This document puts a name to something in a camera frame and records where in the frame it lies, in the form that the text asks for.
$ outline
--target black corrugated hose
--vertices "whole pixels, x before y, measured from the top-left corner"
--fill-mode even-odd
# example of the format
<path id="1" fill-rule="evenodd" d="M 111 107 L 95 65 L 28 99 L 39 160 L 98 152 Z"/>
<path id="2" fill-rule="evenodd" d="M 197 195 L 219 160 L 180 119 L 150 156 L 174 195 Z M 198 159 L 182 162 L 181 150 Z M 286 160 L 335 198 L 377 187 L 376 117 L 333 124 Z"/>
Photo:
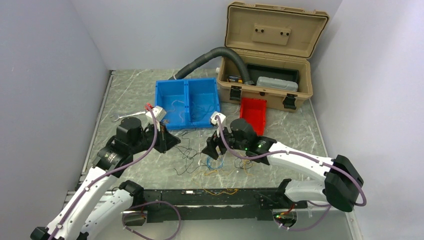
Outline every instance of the black corrugated hose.
<path id="1" fill-rule="evenodd" d="M 199 56 L 196 58 L 193 62 L 187 64 L 185 67 L 183 67 L 181 70 L 179 70 L 176 74 L 171 76 L 169 80 L 173 79 L 183 79 L 190 73 L 192 73 L 195 69 L 198 67 L 204 65 L 205 63 L 209 62 L 210 60 L 216 58 L 216 57 L 227 57 L 229 58 L 237 67 L 238 71 L 240 72 L 241 80 L 244 84 L 252 85 L 254 84 L 253 81 L 251 81 L 251 78 L 249 76 L 248 68 L 246 67 L 245 63 L 243 62 L 242 58 L 231 48 L 220 46 L 217 48 L 214 48 L 210 50 L 209 52 Z"/>

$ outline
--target gray wall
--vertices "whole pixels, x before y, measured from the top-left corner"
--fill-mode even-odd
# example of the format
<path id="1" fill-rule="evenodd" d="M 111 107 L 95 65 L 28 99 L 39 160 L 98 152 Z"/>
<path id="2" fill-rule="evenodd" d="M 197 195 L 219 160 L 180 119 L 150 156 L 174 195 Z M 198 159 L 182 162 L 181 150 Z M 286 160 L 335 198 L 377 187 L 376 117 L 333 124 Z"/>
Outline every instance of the gray wall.
<path id="1" fill-rule="evenodd" d="M 84 163 L 109 73 L 68 0 L 0 3 L 0 239 L 60 211 Z"/>
<path id="2" fill-rule="evenodd" d="M 232 0 L 72 0 L 109 69 L 181 68 L 224 45 Z M 336 13 L 342 0 L 246 0 Z M 219 59 L 205 67 L 217 67 Z"/>
<path id="3" fill-rule="evenodd" d="M 423 22 L 421 0 L 344 0 L 315 52 L 313 105 L 365 181 L 366 240 L 424 239 Z"/>

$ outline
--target tabletop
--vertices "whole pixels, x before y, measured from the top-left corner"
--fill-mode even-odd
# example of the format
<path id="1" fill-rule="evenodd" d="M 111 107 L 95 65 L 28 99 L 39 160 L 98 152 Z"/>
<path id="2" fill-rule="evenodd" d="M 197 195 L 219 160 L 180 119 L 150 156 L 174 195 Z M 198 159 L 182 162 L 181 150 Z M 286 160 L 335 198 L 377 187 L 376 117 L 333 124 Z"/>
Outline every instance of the tabletop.
<path id="1" fill-rule="evenodd" d="M 112 72 L 112 82 L 103 106 L 98 129 L 89 153 L 87 168 L 91 167 L 97 152 L 107 140 L 116 134 L 120 121 L 112 122 L 112 113 L 129 113 L 143 110 L 146 103 L 155 102 L 155 82 L 167 80 L 177 69 L 136 69 Z M 197 69 L 187 79 L 215 78 L 215 69 Z M 240 105 L 221 103 L 221 113 L 226 115 L 226 126 L 239 118 Z M 144 115 L 137 116 L 143 126 Z M 300 173 L 278 166 L 268 166 L 243 161 L 227 152 L 222 167 L 214 170 L 206 166 L 207 157 L 200 152 L 206 139 L 216 130 L 212 128 L 171 130 L 181 143 L 161 154 L 153 150 L 139 163 L 129 167 L 114 186 L 126 180 L 134 181 L 145 189 L 193 189 L 193 188 L 276 188 L 283 179 L 306 180 Z M 323 142 L 310 101 L 305 101 L 296 112 L 267 108 L 264 136 L 300 151 L 325 156 Z M 220 160 L 210 160 L 211 167 L 221 165 Z"/>

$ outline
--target tan case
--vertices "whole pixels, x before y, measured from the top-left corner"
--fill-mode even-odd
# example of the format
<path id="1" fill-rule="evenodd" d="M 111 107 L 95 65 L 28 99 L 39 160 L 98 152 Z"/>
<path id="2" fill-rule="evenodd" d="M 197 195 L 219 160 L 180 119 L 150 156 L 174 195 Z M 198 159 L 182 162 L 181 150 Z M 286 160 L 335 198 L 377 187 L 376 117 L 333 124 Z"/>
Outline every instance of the tan case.
<path id="1" fill-rule="evenodd" d="M 298 91 L 228 82 L 240 73 L 232 61 L 223 57 L 217 82 L 223 102 L 241 98 L 266 100 L 267 108 L 288 112 L 298 110 L 312 97 L 311 66 L 307 59 L 330 17 L 324 11 L 233 2 L 228 6 L 225 46 L 237 52 L 246 64 L 257 64 L 299 71 Z"/>

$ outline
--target metal wrench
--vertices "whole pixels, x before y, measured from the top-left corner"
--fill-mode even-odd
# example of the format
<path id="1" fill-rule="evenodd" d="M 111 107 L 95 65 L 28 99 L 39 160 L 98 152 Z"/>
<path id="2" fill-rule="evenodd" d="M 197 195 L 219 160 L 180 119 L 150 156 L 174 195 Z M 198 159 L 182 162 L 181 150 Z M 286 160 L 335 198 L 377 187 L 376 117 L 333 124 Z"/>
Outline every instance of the metal wrench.
<path id="1" fill-rule="evenodd" d="M 123 114 L 113 113 L 112 115 L 109 116 L 109 118 L 112 119 L 112 122 L 117 122 L 120 119 L 136 116 L 136 115 L 141 115 L 141 114 L 146 114 L 146 111 L 133 111 L 133 112 L 123 113 Z"/>

